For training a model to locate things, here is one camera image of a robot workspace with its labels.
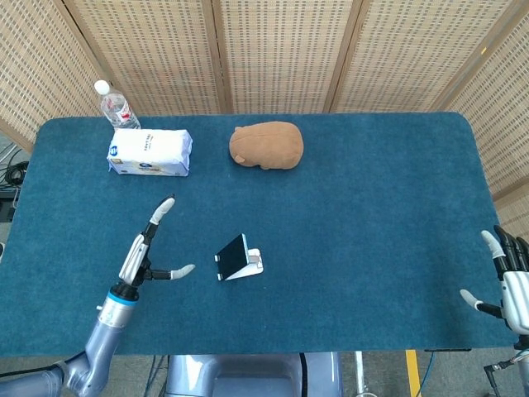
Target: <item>tissue package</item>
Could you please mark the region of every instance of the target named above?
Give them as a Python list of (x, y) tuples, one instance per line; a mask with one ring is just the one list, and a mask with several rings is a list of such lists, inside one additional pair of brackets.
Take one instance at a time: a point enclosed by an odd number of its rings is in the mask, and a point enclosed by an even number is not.
[(192, 145), (187, 130), (117, 128), (107, 160), (118, 174), (187, 176)]

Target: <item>water bottle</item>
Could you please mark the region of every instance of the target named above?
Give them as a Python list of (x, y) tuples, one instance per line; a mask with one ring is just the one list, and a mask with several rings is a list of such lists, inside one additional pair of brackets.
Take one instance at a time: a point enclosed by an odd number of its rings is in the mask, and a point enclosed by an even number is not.
[(98, 80), (93, 87), (101, 95), (101, 110), (114, 128), (141, 128), (138, 117), (134, 114), (122, 93), (105, 80)]

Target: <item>floor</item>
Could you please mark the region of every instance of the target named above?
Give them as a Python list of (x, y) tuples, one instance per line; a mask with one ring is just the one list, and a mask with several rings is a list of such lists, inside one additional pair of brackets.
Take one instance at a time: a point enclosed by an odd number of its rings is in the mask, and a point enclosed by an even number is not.
[[(0, 151), (10, 143), (5, 136), (0, 134)], [(28, 158), (27, 153), (21, 152), (17, 155), (16, 161)], [(10, 227), (10, 223), (0, 223), (0, 242), (7, 241)], [(425, 397), (484, 397), (491, 390), (483, 367), (506, 360), (512, 354), (513, 350), (510, 347), (475, 349), (471, 352), (438, 352), (422, 395)], [(418, 372), (421, 379), (426, 373), (430, 356), (429, 352), (417, 352)], [(0, 373), (46, 366), (64, 358), (66, 357), (1, 358)], [(116, 356), (112, 361), (108, 386), (102, 396), (143, 396), (151, 362), (152, 356)], [(378, 397), (408, 397), (411, 395), (405, 352), (366, 352), (364, 353), (364, 365), (365, 383), (370, 392)], [(356, 396), (355, 363), (352, 353), (342, 354), (342, 370), (345, 397)], [(161, 368), (149, 396), (159, 395), (166, 371), (166, 366)], [(502, 397), (523, 396), (516, 368), (511, 367), (505, 371), (496, 372), (496, 374)]]

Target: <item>blue carpet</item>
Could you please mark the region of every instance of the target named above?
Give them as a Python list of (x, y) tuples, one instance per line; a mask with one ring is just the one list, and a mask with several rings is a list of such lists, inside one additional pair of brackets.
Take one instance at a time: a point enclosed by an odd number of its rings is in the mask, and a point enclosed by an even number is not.
[[(236, 165), (236, 126), (282, 120), (303, 133), (293, 170)], [(503, 324), (466, 306), (497, 303), (479, 231), (496, 213), (467, 121), (455, 113), (143, 117), (187, 128), (188, 178), (107, 172), (101, 117), (40, 131), (1, 264), (0, 355), (83, 349), (132, 240), (155, 205), (177, 203), (153, 242), (122, 354), (312, 352), (504, 346)], [(264, 273), (218, 282), (213, 256), (237, 234)]]

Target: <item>stuffed animal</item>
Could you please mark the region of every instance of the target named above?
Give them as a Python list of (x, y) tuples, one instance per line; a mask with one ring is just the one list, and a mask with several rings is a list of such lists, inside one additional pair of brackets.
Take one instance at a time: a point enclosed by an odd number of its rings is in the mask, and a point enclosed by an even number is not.
[(263, 170), (288, 170), (303, 155), (301, 132), (291, 122), (262, 122), (236, 127), (230, 139), (231, 158), (240, 165)]

